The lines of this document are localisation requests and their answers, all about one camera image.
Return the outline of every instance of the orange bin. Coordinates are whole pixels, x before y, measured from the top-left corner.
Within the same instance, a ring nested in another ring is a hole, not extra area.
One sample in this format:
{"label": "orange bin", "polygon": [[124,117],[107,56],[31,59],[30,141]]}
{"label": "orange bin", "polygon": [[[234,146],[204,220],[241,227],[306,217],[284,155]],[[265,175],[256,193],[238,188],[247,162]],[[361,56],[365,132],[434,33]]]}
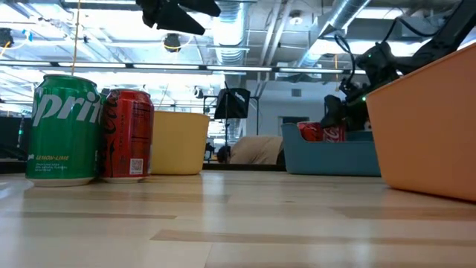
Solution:
{"label": "orange bin", "polygon": [[476,201],[475,62],[472,45],[367,96],[391,187]]}

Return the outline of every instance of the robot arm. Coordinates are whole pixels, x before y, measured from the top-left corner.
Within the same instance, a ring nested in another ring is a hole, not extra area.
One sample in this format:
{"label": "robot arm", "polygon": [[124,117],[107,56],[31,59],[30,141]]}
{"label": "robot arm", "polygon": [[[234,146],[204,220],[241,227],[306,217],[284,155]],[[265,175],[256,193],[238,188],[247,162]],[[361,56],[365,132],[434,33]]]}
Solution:
{"label": "robot arm", "polygon": [[368,117],[364,102],[367,94],[398,79],[397,71],[409,74],[455,52],[475,25],[476,1],[462,0],[444,26],[412,57],[395,57],[387,42],[376,43],[374,47],[356,57],[356,65],[365,70],[370,85],[359,88],[350,81],[343,80],[341,90],[346,94],[346,100],[342,102],[332,95],[326,96],[324,103],[327,113],[321,124],[323,127],[331,127],[345,121],[350,130],[363,129]]}

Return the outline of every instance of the barcode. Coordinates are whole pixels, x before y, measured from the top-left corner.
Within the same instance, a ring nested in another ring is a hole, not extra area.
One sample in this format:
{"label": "barcode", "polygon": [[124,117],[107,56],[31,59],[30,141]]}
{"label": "barcode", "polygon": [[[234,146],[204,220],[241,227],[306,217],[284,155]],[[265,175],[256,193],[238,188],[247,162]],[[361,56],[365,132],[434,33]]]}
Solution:
{"label": "barcode", "polygon": [[129,174],[130,175],[142,174],[143,166],[144,166],[143,159],[131,159],[131,168],[130,168]]}

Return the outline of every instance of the wooden table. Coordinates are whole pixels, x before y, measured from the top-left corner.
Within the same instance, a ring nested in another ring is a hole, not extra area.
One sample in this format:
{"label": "wooden table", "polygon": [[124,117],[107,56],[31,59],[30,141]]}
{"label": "wooden table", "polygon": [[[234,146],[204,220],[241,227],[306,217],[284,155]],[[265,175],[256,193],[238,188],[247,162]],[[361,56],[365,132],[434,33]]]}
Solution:
{"label": "wooden table", "polygon": [[476,267],[474,205],[380,178],[204,171],[30,186],[0,176],[1,268]]}

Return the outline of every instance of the blue bin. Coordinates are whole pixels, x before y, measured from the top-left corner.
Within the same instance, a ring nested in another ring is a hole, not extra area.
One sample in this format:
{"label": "blue bin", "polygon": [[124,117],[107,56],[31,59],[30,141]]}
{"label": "blue bin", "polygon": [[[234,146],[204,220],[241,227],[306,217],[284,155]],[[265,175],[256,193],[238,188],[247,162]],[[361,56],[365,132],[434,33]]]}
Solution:
{"label": "blue bin", "polygon": [[345,142],[304,140],[296,124],[283,124],[286,169],[292,174],[380,176],[371,132],[346,134]]}

